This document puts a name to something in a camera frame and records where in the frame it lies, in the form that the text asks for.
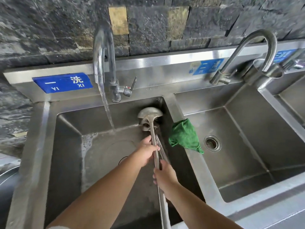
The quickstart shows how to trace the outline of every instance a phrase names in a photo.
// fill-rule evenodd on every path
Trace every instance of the forearm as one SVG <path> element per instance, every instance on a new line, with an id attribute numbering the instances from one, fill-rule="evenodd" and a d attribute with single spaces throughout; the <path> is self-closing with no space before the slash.
<path id="1" fill-rule="evenodd" d="M 120 213 L 141 166 L 131 154 L 76 199 L 50 225 L 70 229 L 110 228 Z"/>
<path id="2" fill-rule="evenodd" d="M 169 196 L 189 229 L 242 229 L 179 183 L 170 187 Z"/>

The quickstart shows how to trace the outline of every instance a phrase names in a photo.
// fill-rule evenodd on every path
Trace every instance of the sink basin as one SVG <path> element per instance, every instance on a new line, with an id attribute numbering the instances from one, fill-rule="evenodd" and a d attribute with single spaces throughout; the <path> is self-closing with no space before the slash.
<path id="1" fill-rule="evenodd" d="M 115 168 L 148 135 L 139 126 L 140 110 L 156 107 L 160 137 L 180 183 L 203 199 L 195 174 L 183 148 L 172 148 L 168 135 L 173 123 L 162 97 L 110 104 L 115 134 L 103 106 L 63 112 L 57 116 L 45 214 L 45 225 L 56 218 L 82 192 Z M 112 228 L 161 228 L 154 164 L 143 167 Z M 171 224 L 181 218 L 169 204 Z"/>
<path id="2" fill-rule="evenodd" d="M 180 92 L 176 99 L 225 202 L 305 171 L 305 143 L 255 88 L 234 83 Z"/>
<path id="3" fill-rule="evenodd" d="M 295 119 L 305 128 L 305 75 L 275 95 L 282 105 L 292 114 Z"/>

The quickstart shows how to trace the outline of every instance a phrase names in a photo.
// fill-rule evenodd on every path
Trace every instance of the blue label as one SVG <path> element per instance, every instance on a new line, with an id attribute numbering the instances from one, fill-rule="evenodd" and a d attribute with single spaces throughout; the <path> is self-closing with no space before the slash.
<path id="1" fill-rule="evenodd" d="M 281 61 L 283 61 L 284 59 L 288 58 L 289 56 L 292 55 L 293 52 L 295 52 L 296 49 L 292 49 L 292 50 L 286 50 L 286 51 L 279 51 L 275 57 L 274 57 L 274 63 L 279 63 Z"/>
<path id="2" fill-rule="evenodd" d="M 200 61 L 201 64 L 193 75 L 201 75 L 216 72 L 224 59 L 211 59 Z"/>
<path id="3" fill-rule="evenodd" d="M 44 90 L 45 93 L 93 88 L 89 77 L 85 73 L 34 77 L 33 81 Z"/>

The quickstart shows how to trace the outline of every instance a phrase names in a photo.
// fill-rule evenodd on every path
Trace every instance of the hand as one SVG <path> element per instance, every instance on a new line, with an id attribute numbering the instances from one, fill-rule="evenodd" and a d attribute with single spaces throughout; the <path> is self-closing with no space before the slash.
<path id="1" fill-rule="evenodd" d="M 165 160 L 160 160 L 162 165 L 162 170 L 158 168 L 154 168 L 154 175 L 152 176 L 154 179 L 154 184 L 158 184 L 158 186 L 163 190 L 165 197 L 170 200 L 170 189 L 175 185 L 180 185 L 177 179 L 177 175 L 173 167 L 167 163 Z"/>
<path id="2" fill-rule="evenodd" d="M 137 149 L 133 152 L 134 156 L 137 158 L 137 162 L 139 162 L 141 167 L 147 165 L 154 151 L 160 150 L 160 147 L 158 147 L 157 145 L 152 145 L 151 138 L 151 135 L 144 138 L 139 143 Z"/>

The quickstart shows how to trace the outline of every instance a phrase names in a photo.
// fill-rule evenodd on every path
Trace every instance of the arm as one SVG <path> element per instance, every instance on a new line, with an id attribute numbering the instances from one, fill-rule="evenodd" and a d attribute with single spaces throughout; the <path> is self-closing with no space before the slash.
<path id="1" fill-rule="evenodd" d="M 158 148 L 151 144 L 150 139 L 151 136 L 143 139 L 135 152 L 79 196 L 47 228 L 110 228 L 119 215 L 141 167 L 147 164 L 153 151 Z"/>
<path id="2" fill-rule="evenodd" d="M 153 177 L 189 229 L 242 229 L 179 184 L 172 166 L 164 160 L 161 163 L 162 170 L 155 168 Z"/>

